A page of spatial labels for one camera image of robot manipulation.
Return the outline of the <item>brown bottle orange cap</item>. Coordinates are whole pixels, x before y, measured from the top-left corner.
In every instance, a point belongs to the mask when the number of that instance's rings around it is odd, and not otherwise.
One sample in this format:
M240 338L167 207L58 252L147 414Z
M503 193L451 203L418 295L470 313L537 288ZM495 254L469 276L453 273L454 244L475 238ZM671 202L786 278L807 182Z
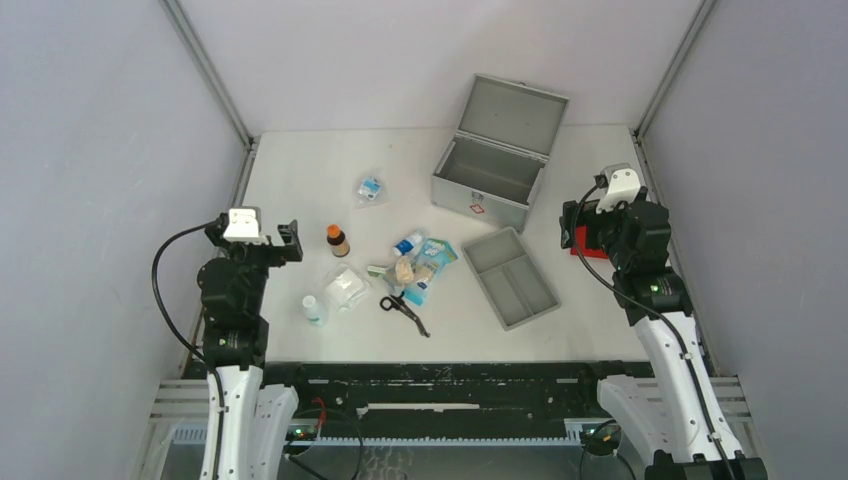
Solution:
M326 232L326 241L332 254L337 258L347 256L350 253L350 245L344 231L337 224L331 224L326 228Z

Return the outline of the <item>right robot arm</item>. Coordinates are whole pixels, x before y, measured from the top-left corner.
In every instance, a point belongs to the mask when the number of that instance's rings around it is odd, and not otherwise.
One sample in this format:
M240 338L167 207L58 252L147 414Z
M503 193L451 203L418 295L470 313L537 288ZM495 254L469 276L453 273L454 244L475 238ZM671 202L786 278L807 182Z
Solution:
M585 193L567 201L561 246L611 291L643 345L661 394L657 409L626 374L596 377L579 388L592 416L609 413L644 465L646 479L765 479L762 459L746 454L715 394L698 344L693 306L668 263L668 210L646 198L611 209Z

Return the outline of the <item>beige bandage roll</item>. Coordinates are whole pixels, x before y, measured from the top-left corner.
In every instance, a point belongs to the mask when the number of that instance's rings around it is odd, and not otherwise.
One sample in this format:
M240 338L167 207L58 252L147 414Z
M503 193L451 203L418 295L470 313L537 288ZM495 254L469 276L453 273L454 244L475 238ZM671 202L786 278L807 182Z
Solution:
M395 263L395 276L402 285L408 285L415 281L414 259L403 255Z

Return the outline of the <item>red first aid pouch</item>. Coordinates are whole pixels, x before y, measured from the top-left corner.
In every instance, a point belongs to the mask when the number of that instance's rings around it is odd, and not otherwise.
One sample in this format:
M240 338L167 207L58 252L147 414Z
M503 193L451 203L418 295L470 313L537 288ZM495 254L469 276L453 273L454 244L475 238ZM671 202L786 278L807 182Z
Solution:
M587 227L578 226L575 231L575 244L570 248L570 254L577 256L577 248L586 258L607 259L607 254L600 247L592 247L587 243Z

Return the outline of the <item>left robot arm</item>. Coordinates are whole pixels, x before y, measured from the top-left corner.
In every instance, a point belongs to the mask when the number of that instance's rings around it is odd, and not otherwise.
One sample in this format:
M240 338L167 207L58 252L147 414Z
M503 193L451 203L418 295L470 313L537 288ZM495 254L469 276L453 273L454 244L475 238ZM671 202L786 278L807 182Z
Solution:
M296 379L266 385L269 324L261 315L272 268L303 258L297 224L279 226L282 242L261 232L256 207L232 208L204 229L223 254L196 277L201 290L203 361L209 412L201 478L274 479L293 417L311 407Z

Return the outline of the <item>bagged small blue box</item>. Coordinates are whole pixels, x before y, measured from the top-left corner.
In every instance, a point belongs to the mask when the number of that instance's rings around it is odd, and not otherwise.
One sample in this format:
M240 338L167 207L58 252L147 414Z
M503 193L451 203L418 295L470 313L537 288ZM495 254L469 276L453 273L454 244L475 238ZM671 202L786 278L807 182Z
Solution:
M380 206L389 201L386 183L375 175L366 175L361 179L354 197L357 208Z

